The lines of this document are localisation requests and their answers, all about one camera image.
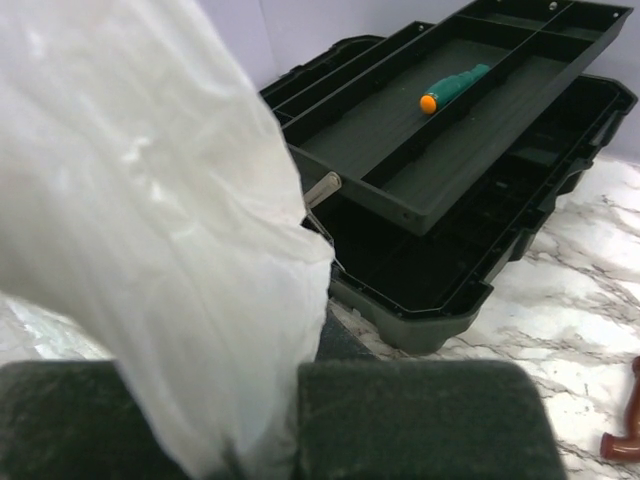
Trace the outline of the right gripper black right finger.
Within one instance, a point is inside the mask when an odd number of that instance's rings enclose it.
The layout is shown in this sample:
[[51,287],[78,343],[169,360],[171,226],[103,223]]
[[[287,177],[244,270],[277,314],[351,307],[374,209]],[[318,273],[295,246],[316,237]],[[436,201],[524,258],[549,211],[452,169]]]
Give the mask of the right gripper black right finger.
[[496,360],[382,359],[328,308],[298,371],[298,479],[563,479],[539,392]]

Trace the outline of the white plastic bag lemon print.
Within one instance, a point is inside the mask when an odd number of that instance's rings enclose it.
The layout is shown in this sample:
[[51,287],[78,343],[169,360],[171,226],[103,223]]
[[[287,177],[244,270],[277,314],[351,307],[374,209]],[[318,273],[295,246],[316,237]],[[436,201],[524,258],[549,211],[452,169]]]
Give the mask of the white plastic bag lemon print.
[[1,5],[1,288],[116,358],[169,456],[285,479],[333,248],[195,1]]

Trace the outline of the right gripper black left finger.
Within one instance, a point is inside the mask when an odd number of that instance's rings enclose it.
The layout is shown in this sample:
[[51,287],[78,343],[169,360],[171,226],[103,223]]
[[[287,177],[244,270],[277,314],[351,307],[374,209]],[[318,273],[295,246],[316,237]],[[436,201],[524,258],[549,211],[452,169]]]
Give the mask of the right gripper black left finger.
[[1,368],[4,479],[183,479],[111,361]]

